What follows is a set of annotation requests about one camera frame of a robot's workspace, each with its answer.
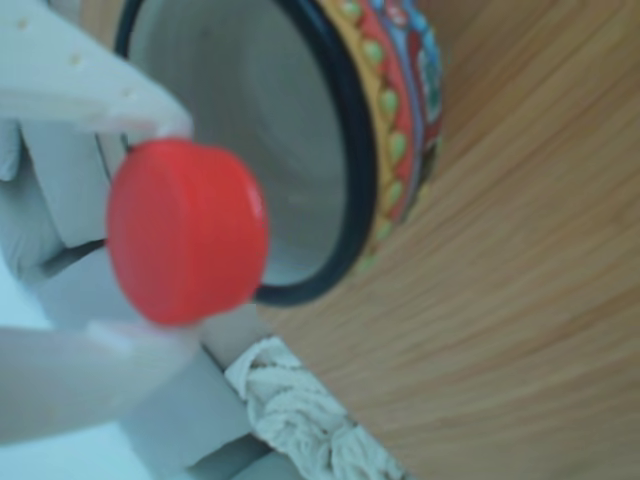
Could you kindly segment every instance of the red and yellow pattern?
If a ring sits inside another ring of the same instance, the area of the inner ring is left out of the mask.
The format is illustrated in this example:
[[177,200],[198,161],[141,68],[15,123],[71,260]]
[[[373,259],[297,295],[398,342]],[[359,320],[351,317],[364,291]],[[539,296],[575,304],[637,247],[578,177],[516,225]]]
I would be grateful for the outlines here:
[[319,4],[340,33],[360,76],[372,118],[378,199],[371,234],[356,271],[368,269],[380,245],[402,220],[410,198],[416,153],[409,79],[392,40],[369,1],[324,0]]

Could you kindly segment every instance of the red bottle cap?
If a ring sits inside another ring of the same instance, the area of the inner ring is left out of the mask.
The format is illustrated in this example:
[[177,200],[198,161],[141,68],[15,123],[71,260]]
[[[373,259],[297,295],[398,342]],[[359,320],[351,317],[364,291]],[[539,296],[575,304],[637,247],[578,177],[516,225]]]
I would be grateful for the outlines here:
[[268,250],[262,195],[231,153],[179,139],[136,147],[116,175],[108,248],[131,303],[166,326],[248,301]]

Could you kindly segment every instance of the white cloth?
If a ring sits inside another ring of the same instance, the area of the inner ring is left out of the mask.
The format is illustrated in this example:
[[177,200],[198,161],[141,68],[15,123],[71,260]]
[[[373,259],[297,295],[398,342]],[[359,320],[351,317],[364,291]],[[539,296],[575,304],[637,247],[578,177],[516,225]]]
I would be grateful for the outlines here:
[[271,337],[225,372],[247,402],[256,435],[288,455],[309,480],[407,480],[398,462],[331,396],[286,347]]
[[18,174],[20,130],[18,122],[0,118],[0,180],[10,182]]

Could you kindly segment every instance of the wood grain surface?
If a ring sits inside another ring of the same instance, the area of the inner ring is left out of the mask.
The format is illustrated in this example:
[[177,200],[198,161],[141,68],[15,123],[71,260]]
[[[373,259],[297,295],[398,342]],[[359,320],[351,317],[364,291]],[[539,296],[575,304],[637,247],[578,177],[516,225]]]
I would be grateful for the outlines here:
[[[123,0],[84,1],[109,44]],[[640,478],[640,1],[419,3],[431,202],[368,277],[265,316],[419,478]]]

